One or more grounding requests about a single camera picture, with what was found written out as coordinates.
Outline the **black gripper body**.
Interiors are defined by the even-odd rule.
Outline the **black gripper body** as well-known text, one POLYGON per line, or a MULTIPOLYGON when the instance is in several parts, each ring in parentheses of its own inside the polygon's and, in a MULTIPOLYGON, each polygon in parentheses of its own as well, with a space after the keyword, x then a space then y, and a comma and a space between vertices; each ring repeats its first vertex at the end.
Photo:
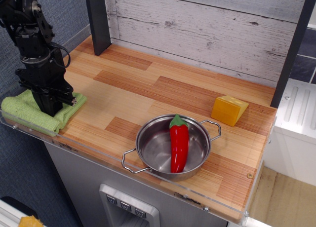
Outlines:
POLYGON ((67 49, 57 43, 50 43, 43 55, 36 58, 20 56, 24 69, 17 69, 15 73, 20 78, 20 84, 28 89, 44 89, 50 96, 56 96, 62 103, 74 106, 76 98, 74 89, 64 79, 66 68, 70 65, 71 58, 65 64, 61 51, 67 54, 67 49))

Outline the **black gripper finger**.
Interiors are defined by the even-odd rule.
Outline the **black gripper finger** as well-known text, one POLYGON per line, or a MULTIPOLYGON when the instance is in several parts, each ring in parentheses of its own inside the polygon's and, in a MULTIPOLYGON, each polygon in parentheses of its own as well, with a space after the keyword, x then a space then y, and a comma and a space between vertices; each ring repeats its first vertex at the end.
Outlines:
POLYGON ((44 89, 31 89, 33 98, 40 110, 46 114, 51 113, 51 97, 44 89))
POLYGON ((49 98, 49 115, 55 116, 63 108, 63 103, 56 97, 49 98))

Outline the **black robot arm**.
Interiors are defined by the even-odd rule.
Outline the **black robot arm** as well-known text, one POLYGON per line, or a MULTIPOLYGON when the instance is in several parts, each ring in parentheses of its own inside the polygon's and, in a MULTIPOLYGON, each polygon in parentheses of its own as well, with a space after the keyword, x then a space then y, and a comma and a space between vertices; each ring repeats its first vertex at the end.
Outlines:
POLYGON ((0 0, 0 25, 18 47, 25 66, 15 71, 19 83, 31 91, 40 110, 55 116, 64 104, 74 106, 73 88, 64 79, 70 65, 63 61, 66 48, 52 41, 52 25, 38 1, 0 0))

